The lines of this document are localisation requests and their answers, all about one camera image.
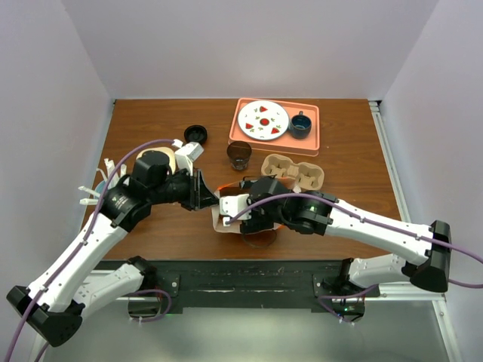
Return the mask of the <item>orange paper bag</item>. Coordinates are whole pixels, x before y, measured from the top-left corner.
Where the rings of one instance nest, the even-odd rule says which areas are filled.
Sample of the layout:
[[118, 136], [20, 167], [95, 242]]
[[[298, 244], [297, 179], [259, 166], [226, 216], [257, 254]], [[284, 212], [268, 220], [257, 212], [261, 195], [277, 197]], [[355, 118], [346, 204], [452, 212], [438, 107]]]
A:
[[[245, 176], [241, 181], [226, 184], [224, 186], [219, 186], [214, 194], [219, 199], [223, 196], [248, 194], [250, 188], [253, 184], [255, 184], [256, 181], [258, 181], [258, 179], [259, 177], [255, 176]], [[223, 225], [219, 205], [213, 206], [211, 208], [211, 215], [214, 231], [225, 234], [237, 234], [241, 237], [245, 244], [255, 249], [266, 249], [271, 246], [277, 239], [277, 231], [283, 228], [281, 224], [275, 223], [274, 228], [271, 230], [259, 232], [256, 234], [242, 234], [240, 232], [240, 225], [242, 223], [242, 220], [249, 218], [248, 213], [246, 213], [239, 220], [228, 226]]]

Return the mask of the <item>beige pulp cup carrier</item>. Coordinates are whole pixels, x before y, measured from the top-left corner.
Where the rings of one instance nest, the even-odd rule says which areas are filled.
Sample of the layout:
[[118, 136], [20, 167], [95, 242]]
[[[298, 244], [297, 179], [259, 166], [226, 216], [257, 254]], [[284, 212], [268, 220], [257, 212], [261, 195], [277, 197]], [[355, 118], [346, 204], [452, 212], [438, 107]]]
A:
[[278, 154], [266, 156], [261, 167], [263, 176], [293, 179], [301, 189], [320, 190], [325, 181], [325, 172], [316, 164], [294, 162], [291, 158]]

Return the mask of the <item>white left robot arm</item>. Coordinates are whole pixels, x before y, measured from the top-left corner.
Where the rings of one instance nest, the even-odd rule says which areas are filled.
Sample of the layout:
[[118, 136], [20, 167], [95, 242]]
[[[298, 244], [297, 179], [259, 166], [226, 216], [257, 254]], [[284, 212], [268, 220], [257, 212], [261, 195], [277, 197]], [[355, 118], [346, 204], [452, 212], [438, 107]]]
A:
[[52, 347], [67, 342], [94, 311], [130, 293], [148, 296], [156, 287], [156, 271], [136, 256], [103, 282], [84, 284], [99, 261], [128, 232], [151, 214], [152, 206], [178, 203], [186, 210], [218, 204], [193, 166], [172, 171], [163, 152], [148, 151], [136, 159], [130, 174], [107, 190], [98, 212], [56, 262], [29, 286], [15, 286], [7, 300]]

